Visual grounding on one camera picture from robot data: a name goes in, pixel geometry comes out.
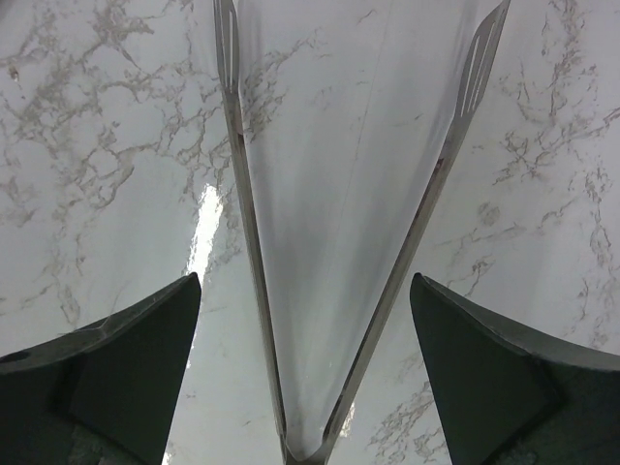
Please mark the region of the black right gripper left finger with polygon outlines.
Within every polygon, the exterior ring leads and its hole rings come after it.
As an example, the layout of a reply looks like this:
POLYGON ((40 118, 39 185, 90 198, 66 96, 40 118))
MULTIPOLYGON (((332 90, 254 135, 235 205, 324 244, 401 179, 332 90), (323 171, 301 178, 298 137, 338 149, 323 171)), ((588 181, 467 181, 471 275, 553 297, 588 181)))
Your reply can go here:
POLYGON ((4 464, 160 464, 202 298, 190 273, 1 358, 4 464))

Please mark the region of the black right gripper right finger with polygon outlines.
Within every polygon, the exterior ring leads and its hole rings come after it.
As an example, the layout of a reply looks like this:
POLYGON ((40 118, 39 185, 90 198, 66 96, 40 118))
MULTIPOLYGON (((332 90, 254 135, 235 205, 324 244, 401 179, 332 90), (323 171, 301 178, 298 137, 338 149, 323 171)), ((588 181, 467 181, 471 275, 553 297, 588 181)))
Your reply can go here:
POLYGON ((616 464, 619 357, 415 274, 410 302, 454 464, 616 464))

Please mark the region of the stainless steel tongs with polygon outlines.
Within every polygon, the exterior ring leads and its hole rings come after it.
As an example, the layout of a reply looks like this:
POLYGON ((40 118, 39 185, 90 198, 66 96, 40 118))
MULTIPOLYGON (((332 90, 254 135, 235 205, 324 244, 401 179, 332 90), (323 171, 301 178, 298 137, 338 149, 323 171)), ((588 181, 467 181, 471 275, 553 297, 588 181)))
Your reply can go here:
MULTIPOLYGON (((414 255, 419 248, 437 200, 445 186, 456 156, 484 95, 496 56, 510 4, 500 2, 478 26, 467 52, 459 81, 456 107, 440 156, 426 185, 415 217, 404 238, 397 258, 365 330, 356 356, 325 426, 319 448, 305 458, 307 464, 326 464, 355 400, 357 390, 387 323, 414 255)), ((264 260, 257 223, 251 176, 246 154, 239 97, 239 35, 236 9, 231 1, 213 4, 217 70, 225 119, 232 149, 232 166, 246 247, 258 304, 259 321, 267 378, 272 398, 275 426, 283 460, 299 463, 287 445, 287 420, 280 379, 272 315, 270 310, 264 260)))

